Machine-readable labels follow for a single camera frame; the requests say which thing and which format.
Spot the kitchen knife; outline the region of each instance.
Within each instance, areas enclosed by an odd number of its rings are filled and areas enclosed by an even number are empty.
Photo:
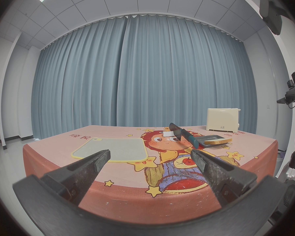
[[[183,136],[187,141],[189,141],[189,143],[193,145],[195,149],[199,147],[198,140],[185,129],[180,128],[173,123],[169,124],[169,129],[174,132],[174,136],[176,136],[179,141],[181,141],[181,136]]]

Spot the white toaster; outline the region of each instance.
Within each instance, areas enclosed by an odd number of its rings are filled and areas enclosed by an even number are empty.
[[[231,131],[237,133],[238,108],[208,108],[206,130]]]

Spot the yellow star print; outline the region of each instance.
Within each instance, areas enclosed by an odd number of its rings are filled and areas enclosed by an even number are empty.
[[[159,186],[156,186],[156,187],[149,186],[148,190],[145,193],[151,194],[153,198],[155,198],[155,196],[158,194],[162,194],[162,192],[159,190]]]
[[[105,183],[105,186],[108,186],[108,187],[110,187],[114,184],[111,180],[105,181],[104,183]]]
[[[244,157],[243,155],[241,155],[240,153],[238,153],[237,151],[235,152],[226,152],[228,154],[228,158],[235,158],[237,160],[240,160],[241,157]]]
[[[145,168],[156,168],[157,164],[154,163],[156,156],[149,156],[144,162],[129,163],[134,165],[134,171],[141,171]]]

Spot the knife handle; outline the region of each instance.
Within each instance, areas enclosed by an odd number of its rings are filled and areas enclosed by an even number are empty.
[[[193,147],[195,149],[198,149],[198,147],[199,147],[199,141],[192,134],[190,134],[185,129],[181,129],[181,134],[182,134],[183,137],[186,138],[186,140],[189,141],[189,143],[191,143],[193,145]]]

